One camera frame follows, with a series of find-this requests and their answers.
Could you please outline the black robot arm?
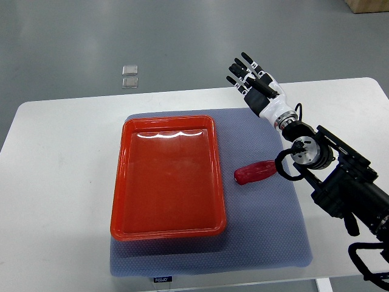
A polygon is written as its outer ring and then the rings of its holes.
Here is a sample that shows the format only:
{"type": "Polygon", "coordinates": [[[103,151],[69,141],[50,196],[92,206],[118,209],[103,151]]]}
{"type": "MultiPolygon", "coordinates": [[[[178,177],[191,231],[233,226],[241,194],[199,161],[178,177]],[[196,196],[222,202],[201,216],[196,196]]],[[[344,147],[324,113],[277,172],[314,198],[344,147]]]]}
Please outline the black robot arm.
{"type": "Polygon", "coordinates": [[[388,194],[374,184],[378,175],[370,161],[322,126],[313,130],[293,120],[281,133],[292,145],[277,156],[277,172],[289,181],[306,180],[314,203],[343,219],[349,235],[359,235],[360,220],[380,241],[387,260],[388,194]]]}

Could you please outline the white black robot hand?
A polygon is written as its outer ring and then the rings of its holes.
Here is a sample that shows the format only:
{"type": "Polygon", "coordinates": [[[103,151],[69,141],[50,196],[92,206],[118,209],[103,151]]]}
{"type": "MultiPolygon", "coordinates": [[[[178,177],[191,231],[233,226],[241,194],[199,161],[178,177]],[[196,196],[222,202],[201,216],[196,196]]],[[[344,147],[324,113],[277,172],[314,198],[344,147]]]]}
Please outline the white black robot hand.
{"type": "Polygon", "coordinates": [[[280,131],[299,120],[296,110],[287,104],[280,84],[245,52],[234,59],[229,71],[232,76],[227,76],[227,81],[243,95],[256,116],[268,120],[280,131]]]}

